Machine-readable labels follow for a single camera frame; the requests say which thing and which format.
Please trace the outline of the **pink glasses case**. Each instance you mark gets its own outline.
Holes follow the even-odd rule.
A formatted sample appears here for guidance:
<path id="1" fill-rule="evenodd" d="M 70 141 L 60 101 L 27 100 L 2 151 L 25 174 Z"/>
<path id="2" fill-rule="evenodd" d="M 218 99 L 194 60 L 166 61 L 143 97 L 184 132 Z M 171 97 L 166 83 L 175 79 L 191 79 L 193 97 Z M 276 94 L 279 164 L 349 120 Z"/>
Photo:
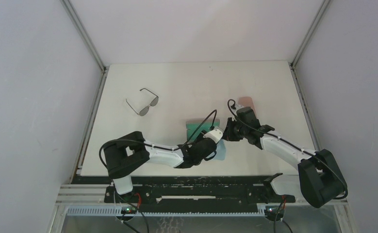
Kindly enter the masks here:
<path id="1" fill-rule="evenodd" d="M 252 97 L 240 97 L 238 99 L 238 104 L 242 105 L 243 107 L 250 107 L 256 115 L 257 112 Z"/>

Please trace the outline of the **small light blue cloth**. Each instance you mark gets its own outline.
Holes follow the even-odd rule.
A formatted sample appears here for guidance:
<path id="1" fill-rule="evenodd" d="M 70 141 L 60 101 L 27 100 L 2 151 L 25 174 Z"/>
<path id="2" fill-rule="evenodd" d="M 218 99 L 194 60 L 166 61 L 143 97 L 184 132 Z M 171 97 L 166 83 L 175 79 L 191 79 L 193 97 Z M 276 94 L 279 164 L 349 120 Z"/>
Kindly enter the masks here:
<path id="1" fill-rule="evenodd" d="M 226 158 L 226 147 L 223 140 L 216 144 L 216 150 L 212 153 L 213 160 L 223 161 Z"/>

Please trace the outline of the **grey marbled glasses case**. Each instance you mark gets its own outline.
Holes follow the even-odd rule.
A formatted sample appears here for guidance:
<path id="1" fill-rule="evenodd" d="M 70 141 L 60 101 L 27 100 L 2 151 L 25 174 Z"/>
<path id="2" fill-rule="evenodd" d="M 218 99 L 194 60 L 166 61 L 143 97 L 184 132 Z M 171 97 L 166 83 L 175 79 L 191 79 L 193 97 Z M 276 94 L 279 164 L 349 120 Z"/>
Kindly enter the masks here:
<path id="1" fill-rule="evenodd" d="M 202 131 L 208 132 L 212 127 L 220 127 L 220 119 L 218 118 L 214 123 L 212 123 L 212 119 L 208 119 L 201 125 L 202 121 L 200 118 L 186 121 L 187 139 L 189 141 L 195 140 Z"/>

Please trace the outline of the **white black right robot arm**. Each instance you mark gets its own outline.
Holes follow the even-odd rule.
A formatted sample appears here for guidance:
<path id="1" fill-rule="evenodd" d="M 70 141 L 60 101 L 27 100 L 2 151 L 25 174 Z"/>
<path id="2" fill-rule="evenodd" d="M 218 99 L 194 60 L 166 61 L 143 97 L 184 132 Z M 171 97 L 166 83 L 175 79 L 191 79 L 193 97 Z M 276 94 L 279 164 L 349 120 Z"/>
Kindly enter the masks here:
<path id="1" fill-rule="evenodd" d="M 228 109 L 232 117 L 228 118 L 224 140 L 235 142 L 245 139 L 297 170 L 297 175 L 277 173 L 266 179 L 264 185 L 270 193 L 303 198 L 315 208 L 348 196 L 347 183 L 329 150 L 305 149 L 288 141 L 273 127 L 260 124 L 251 107 L 238 105 L 234 100 L 228 101 Z"/>

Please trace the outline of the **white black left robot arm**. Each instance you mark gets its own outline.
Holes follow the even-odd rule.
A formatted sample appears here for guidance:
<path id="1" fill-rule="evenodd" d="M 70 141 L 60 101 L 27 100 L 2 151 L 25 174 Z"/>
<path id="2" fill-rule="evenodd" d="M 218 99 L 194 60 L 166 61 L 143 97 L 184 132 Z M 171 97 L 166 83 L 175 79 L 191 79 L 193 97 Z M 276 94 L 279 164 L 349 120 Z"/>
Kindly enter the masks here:
<path id="1" fill-rule="evenodd" d="M 215 157 L 217 144 L 223 137 L 219 128 L 202 131 L 192 143 L 176 146 L 158 145 L 146 140 L 140 131 L 104 143 L 99 149 L 99 159 L 108 171 L 117 194 L 133 190 L 131 173 L 145 163 L 161 164 L 172 168 L 187 169 L 203 160 Z"/>

